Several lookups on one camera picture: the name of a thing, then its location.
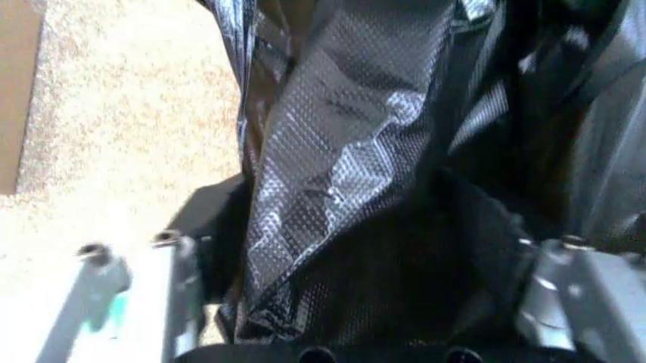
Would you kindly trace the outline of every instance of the cardboard box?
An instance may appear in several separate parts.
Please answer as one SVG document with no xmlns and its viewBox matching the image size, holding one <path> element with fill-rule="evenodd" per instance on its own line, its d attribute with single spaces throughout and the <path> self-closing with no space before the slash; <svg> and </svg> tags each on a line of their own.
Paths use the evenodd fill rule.
<svg viewBox="0 0 646 363">
<path fill-rule="evenodd" d="M 41 25 L 27 0 L 0 0 L 0 194 L 16 192 Z"/>
</svg>

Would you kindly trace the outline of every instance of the beige carpet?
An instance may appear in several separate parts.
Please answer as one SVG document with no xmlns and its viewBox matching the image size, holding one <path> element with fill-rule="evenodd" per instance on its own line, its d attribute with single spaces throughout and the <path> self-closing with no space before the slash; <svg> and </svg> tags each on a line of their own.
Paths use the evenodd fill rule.
<svg viewBox="0 0 646 363">
<path fill-rule="evenodd" d="M 48 0 L 19 194 L 0 196 L 0 296 L 88 241 L 136 253 L 195 188 L 237 173 L 238 97 L 193 0 Z"/>
</svg>

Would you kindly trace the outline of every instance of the silver metal bar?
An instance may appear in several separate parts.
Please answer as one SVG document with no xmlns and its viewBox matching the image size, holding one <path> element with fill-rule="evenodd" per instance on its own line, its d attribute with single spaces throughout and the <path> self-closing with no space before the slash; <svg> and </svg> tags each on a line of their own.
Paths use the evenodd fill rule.
<svg viewBox="0 0 646 363">
<path fill-rule="evenodd" d="M 193 240 L 162 232 L 134 276 L 120 334 L 128 359 L 168 362 L 197 347 L 202 298 Z"/>
<path fill-rule="evenodd" d="M 517 316 L 532 343 L 604 361 L 646 362 L 644 261 L 544 242 Z"/>
<path fill-rule="evenodd" d="M 79 251 L 79 256 L 76 280 L 71 282 L 67 298 L 50 323 L 38 362 L 66 361 L 83 322 L 97 329 L 102 326 L 112 299 L 129 286 L 126 264 L 112 256 L 107 247 L 90 244 Z"/>
</svg>

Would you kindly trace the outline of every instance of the garbage bag liner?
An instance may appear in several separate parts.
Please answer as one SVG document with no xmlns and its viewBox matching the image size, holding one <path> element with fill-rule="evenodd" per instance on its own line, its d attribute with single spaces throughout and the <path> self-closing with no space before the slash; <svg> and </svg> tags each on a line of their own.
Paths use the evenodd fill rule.
<svg viewBox="0 0 646 363">
<path fill-rule="evenodd" d="M 637 0 L 594 21 L 505 0 L 205 2 L 241 88 L 252 196 L 219 310 L 227 340 L 504 336 L 533 236 L 638 239 L 638 203 L 613 195 L 644 195 L 641 68 L 600 71 L 641 60 L 626 44 Z M 570 131 L 554 159 L 581 172 L 544 166 L 555 123 Z M 464 324 L 478 296 L 487 328 Z"/>
</svg>

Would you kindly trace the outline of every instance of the trash bag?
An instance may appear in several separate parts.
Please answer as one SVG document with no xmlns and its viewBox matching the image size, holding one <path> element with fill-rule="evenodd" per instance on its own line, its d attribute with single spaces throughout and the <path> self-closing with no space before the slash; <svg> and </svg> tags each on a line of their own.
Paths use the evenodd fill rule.
<svg viewBox="0 0 646 363">
<path fill-rule="evenodd" d="M 644 246 L 643 2 L 203 3 L 250 196 L 227 341 L 512 342 L 542 239 Z"/>
</svg>

